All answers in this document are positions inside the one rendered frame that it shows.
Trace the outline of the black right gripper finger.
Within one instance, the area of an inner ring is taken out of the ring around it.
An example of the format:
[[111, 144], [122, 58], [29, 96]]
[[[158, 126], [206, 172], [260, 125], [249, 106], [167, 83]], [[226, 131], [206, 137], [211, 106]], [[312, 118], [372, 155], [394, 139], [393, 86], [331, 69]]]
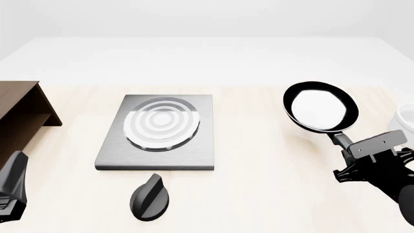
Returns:
[[356, 158], [354, 158], [347, 150], [342, 150], [341, 153], [347, 167], [355, 164]]

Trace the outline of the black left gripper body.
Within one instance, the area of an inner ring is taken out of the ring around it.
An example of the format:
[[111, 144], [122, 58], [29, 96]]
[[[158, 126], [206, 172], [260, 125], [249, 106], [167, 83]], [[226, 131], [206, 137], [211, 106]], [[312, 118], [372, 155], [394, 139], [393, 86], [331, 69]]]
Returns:
[[0, 223], [19, 221], [26, 206], [26, 199], [18, 199], [0, 192]]

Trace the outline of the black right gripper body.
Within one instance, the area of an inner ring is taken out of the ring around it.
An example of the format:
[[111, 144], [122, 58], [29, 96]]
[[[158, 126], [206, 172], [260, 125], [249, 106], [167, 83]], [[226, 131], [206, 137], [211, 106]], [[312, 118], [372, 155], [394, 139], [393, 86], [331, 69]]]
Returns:
[[355, 159], [343, 170], [335, 170], [338, 182], [366, 181], [372, 183], [414, 184], [414, 172], [406, 164], [414, 161], [414, 150], [402, 148], [400, 151], [387, 150], [372, 157]]

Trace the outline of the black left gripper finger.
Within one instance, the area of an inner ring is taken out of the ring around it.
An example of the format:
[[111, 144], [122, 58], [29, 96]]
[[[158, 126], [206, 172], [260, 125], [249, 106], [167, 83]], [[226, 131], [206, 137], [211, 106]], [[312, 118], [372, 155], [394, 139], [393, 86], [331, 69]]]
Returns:
[[0, 170], [0, 196], [27, 202], [25, 175], [28, 157], [22, 151], [15, 151]]

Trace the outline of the black frying pan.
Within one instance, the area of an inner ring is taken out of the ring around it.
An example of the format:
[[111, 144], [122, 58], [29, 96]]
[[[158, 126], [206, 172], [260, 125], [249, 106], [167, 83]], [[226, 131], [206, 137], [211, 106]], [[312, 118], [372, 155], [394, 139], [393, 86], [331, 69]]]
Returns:
[[353, 126], [359, 110], [342, 89], [317, 81], [296, 83], [284, 92], [283, 108], [299, 127], [328, 135], [334, 145], [346, 150], [353, 143], [342, 132]]

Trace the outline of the round black stove knob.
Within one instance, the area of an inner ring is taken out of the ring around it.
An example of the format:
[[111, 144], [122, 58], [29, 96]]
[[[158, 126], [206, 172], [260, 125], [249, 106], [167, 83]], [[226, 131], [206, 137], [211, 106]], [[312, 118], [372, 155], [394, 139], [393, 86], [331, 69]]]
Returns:
[[139, 221], [154, 221], [168, 209], [169, 194], [162, 177], [153, 174], [132, 194], [129, 207], [133, 216]]

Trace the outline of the grey stove plate with rings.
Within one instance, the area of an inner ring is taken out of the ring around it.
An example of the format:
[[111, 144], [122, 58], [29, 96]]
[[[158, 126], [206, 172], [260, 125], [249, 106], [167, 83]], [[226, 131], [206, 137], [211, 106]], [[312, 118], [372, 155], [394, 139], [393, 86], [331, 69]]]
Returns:
[[213, 170], [213, 96], [127, 94], [97, 170]]

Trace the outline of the white bowl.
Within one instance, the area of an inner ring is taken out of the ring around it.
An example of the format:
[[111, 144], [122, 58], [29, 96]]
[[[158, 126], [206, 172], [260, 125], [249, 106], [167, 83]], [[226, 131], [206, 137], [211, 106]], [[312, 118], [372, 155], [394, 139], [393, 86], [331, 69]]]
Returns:
[[414, 103], [398, 106], [387, 129], [389, 131], [401, 129], [408, 140], [405, 147], [414, 149]]

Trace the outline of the dark brown wooden cabinet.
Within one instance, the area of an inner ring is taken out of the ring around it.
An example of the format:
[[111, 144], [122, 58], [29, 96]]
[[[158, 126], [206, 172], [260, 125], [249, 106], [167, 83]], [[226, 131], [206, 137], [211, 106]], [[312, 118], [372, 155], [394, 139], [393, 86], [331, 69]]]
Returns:
[[43, 126], [62, 126], [38, 81], [0, 81], [0, 169]]

